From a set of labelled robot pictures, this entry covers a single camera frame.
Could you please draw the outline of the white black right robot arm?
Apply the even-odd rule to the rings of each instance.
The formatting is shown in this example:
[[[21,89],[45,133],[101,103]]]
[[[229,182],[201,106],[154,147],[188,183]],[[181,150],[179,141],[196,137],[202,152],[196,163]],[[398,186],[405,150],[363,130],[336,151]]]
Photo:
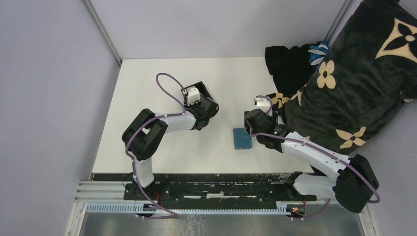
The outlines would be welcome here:
[[[379,183],[368,160],[326,149],[290,130],[261,109],[244,113],[248,134],[268,149],[304,161],[321,172],[320,175],[294,172],[284,183],[284,195],[291,201],[301,196],[336,200],[353,213],[360,213],[367,204],[381,201]]]

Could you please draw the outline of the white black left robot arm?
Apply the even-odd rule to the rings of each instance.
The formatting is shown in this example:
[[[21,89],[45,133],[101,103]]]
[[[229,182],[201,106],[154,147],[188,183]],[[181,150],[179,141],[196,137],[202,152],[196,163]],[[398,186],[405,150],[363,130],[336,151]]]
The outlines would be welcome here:
[[[185,105],[183,113],[156,114],[143,109],[122,135],[125,153],[131,158],[133,179],[138,184],[136,194],[143,200],[154,196],[152,156],[164,135],[182,130],[202,130],[219,110],[210,96],[202,96],[193,105]]]

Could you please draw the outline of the blue leather card holder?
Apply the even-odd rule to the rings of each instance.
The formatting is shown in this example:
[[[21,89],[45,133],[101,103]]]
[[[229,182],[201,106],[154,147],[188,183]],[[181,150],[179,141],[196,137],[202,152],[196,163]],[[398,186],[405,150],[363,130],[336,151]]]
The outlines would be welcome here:
[[[234,128],[233,138],[235,150],[244,150],[252,148],[252,137],[246,132],[245,128]]]

